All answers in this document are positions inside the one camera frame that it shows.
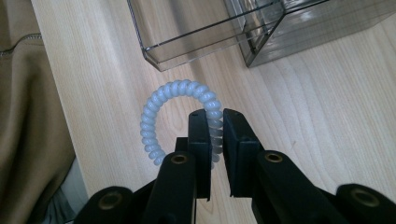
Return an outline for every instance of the khaki fabric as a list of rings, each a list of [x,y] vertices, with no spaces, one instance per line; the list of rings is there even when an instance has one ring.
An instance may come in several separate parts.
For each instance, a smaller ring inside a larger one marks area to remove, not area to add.
[[[0,223],[39,223],[75,158],[30,1],[0,0]]]

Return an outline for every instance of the wood grain surface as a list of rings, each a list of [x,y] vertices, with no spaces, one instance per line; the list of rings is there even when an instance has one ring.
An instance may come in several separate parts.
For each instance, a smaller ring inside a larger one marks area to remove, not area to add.
[[[207,84],[242,112],[263,146],[318,187],[359,183],[396,201],[396,15],[363,32],[247,69],[237,46],[160,73],[144,61],[126,1],[34,0],[67,124],[90,195],[137,190],[156,177],[139,134],[142,107],[168,81]],[[190,98],[166,103],[157,134],[167,152],[186,136]],[[223,159],[198,223],[254,223],[229,198]]]

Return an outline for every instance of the spiral hair tie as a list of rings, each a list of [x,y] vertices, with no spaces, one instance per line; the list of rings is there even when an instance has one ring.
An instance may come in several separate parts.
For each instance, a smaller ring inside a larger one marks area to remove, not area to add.
[[[168,82],[151,94],[143,107],[142,121],[140,122],[140,135],[148,157],[154,160],[155,165],[163,163],[165,152],[161,148],[155,133],[155,119],[161,106],[168,100],[178,96],[192,96],[203,104],[206,111],[207,124],[209,126],[212,143],[212,167],[213,162],[219,161],[222,152],[222,112],[221,102],[216,99],[216,94],[196,81],[176,80]]]

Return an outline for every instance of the transparent plastic box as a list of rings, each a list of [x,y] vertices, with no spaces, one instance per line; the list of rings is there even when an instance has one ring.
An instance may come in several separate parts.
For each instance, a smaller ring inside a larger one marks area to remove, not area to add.
[[[248,67],[366,29],[396,0],[128,0],[145,59],[160,71],[239,44]]]

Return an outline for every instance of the beige cloth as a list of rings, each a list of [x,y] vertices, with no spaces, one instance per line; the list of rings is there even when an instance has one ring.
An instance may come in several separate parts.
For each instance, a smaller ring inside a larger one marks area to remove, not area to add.
[[[0,223],[41,222],[75,158],[30,1],[0,0]]]

